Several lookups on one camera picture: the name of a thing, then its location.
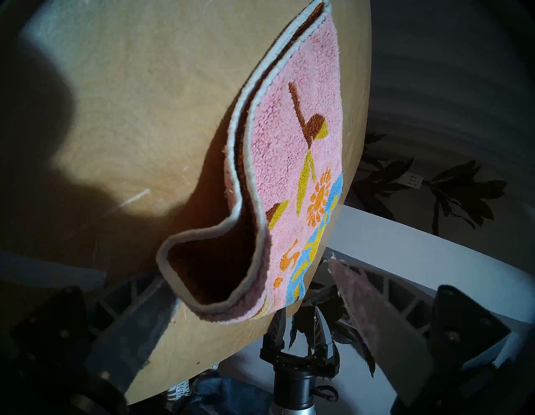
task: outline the wooden board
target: wooden board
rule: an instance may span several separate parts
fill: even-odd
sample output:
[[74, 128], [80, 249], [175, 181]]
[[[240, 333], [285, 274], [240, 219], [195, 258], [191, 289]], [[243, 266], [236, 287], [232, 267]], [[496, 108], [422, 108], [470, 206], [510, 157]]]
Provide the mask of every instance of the wooden board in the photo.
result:
[[[210, 201], [224, 197], [221, 149], [233, 101], [307, 3], [47, 3], [1, 69], [3, 102], [10, 103], [0, 115], [2, 173], [13, 180], [4, 190], [10, 202], [0, 212], [0, 249], [102, 269], [113, 280], [154, 264], [168, 235], [218, 223], [222, 213]], [[342, 203], [364, 140], [369, 1], [333, 0], [333, 15], [344, 116]], [[338, 213], [339, 207], [321, 252]], [[50, 294], [8, 285], [2, 288], [10, 301], [25, 306], [4, 328], [28, 313], [28, 298], [37, 305]], [[270, 319], [222, 326], [182, 305], [128, 401], [228, 357], [261, 336]]]

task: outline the brown stem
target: brown stem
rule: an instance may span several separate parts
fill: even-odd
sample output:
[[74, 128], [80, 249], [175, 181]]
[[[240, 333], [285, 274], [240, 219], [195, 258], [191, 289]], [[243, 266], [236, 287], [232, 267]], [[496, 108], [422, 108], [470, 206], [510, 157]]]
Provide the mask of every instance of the brown stem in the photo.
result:
[[295, 84], [293, 82], [288, 83], [288, 88], [290, 89], [290, 94], [294, 103], [295, 114], [297, 115], [297, 119], [299, 120], [299, 124], [301, 125], [301, 130], [303, 131], [304, 139], [307, 141], [308, 148], [310, 148], [310, 146], [312, 146], [312, 137], [308, 133], [307, 124], [304, 120], [303, 113], [301, 112], [297, 89], [295, 88]]

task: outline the pink rug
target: pink rug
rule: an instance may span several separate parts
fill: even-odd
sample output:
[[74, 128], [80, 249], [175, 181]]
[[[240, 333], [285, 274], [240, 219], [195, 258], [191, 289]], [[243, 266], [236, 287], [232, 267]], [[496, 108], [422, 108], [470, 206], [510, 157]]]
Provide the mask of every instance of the pink rug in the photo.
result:
[[[243, 87], [225, 147], [229, 217], [171, 236], [156, 257], [201, 318], [257, 318], [303, 298], [303, 276], [342, 192], [338, 55], [331, 5], [313, 1]], [[247, 238], [250, 256], [230, 249], [221, 268], [203, 266], [210, 250]], [[221, 275], [218, 287], [207, 286], [207, 273]]]

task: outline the sneaker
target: sneaker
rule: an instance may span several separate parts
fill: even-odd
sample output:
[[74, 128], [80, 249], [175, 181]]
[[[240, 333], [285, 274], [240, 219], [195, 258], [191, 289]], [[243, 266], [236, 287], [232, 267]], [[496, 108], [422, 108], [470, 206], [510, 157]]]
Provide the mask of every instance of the sneaker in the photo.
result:
[[182, 396], [189, 396], [191, 394], [192, 391], [189, 389], [189, 381], [186, 380], [167, 390], [167, 400], [178, 401]]

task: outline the flower pattern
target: flower pattern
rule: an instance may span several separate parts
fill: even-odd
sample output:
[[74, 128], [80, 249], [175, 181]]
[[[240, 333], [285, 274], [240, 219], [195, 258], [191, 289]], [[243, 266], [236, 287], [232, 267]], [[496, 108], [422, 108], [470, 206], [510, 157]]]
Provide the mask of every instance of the flower pattern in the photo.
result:
[[331, 169], [327, 168], [316, 183], [316, 191], [310, 196], [312, 202], [307, 210], [308, 226], [316, 226], [322, 220], [325, 213], [325, 205], [329, 196], [329, 187], [331, 186]]

